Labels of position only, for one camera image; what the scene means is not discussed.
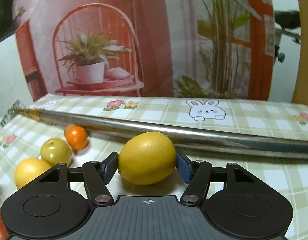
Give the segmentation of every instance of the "bunny illustration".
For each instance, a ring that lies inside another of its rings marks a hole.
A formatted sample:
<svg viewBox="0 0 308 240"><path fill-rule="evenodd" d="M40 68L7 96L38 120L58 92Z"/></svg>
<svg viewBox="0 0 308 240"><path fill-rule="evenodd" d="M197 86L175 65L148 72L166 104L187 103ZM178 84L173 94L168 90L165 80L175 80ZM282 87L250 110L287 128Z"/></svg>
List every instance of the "bunny illustration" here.
<svg viewBox="0 0 308 240"><path fill-rule="evenodd" d="M44 105L42 105L40 107L40 109L45 109L45 110L49 110L51 109L53 106L55 106L55 104L58 102L58 100L56 98L53 98L51 100L49 100L48 102L46 102Z"/></svg>
<svg viewBox="0 0 308 240"><path fill-rule="evenodd" d="M226 113L217 106L218 100L208 100L203 105L200 101L188 99L186 103L192 107L190 109L190 117L194 118L195 121L213 118L223 120L225 118Z"/></svg>

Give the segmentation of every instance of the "metal rod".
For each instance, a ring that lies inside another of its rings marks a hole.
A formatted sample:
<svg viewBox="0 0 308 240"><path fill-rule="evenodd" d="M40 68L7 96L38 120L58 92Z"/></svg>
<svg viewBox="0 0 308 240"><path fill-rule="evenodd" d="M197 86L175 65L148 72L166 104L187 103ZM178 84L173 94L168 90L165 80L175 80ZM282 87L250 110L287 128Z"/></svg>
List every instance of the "metal rod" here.
<svg viewBox="0 0 308 240"><path fill-rule="evenodd" d="M308 141L129 121L40 109L15 109L14 112L38 121L53 124L67 125L73 123L84 127L88 131L105 134L107 136L132 138L141 133L158 131L167 135L176 147L240 155L308 159Z"/></svg>

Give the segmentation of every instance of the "table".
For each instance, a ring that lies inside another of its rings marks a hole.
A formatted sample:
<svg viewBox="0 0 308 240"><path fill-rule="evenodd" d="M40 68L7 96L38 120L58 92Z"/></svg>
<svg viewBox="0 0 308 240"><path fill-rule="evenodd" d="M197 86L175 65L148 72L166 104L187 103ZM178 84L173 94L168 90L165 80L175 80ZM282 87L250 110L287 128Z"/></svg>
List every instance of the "table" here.
<svg viewBox="0 0 308 240"><path fill-rule="evenodd" d="M62 97L48 94L31 107L308 140L308 107L304 105L220 99L217 107L226 113L225 118L211 118L201 122L190 117L191 107L184 98ZM13 176L17 163L28 157L38 157L41 145L51 137L65 139L63 128L38 123L19 115L0 127L0 204L16 191ZM73 156L71 167L79 167L91 160L102 161L112 151L119 152L124 142L123 139L90 138L88 147ZM266 182L293 206L294 217L286 237L291 240L308 240L308 160L209 154L195 150L183 152L192 160L203 159L218 167L236 162ZM208 197L221 190L222 186L222 183L212 183ZM108 185L115 199L118 195L176 195L179 198L185 187L177 171L151 186L132 185L116 173ZM82 183L72 183L71 188L86 197Z"/></svg>

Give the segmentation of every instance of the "triangular cutout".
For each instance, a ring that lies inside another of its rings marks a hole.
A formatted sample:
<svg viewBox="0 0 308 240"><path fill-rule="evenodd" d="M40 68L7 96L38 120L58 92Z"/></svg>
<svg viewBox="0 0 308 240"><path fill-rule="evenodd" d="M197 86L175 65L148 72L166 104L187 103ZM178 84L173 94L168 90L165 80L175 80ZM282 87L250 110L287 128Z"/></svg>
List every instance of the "triangular cutout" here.
<svg viewBox="0 0 308 240"><path fill-rule="evenodd" d="M247 176L244 172L242 172L239 169L234 170L234 175L236 182L248 182L248 183L254 182L249 176Z"/></svg>
<svg viewBox="0 0 308 240"><path fill-rule="evenodd" d="M50 174L46 175L44 178L40 180L40 182L58 182L60 176L60 170L55 169Z"/></svg>

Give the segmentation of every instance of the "gray gripper base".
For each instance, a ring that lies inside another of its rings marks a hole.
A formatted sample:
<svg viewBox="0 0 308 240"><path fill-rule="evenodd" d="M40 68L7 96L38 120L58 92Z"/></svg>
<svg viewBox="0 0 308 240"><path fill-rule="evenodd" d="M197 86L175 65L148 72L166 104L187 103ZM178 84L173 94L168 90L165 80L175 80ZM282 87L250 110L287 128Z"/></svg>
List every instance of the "gray gripper base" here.
<svg viewBox="0 0 308 240"><path fill-rule="evenodd" d="M234 240L208 224L197 207L186 207L174 196L122 196L109 207L98 207L86 224L59 240ZM13 236L11 240L23 240Z"/></svg>

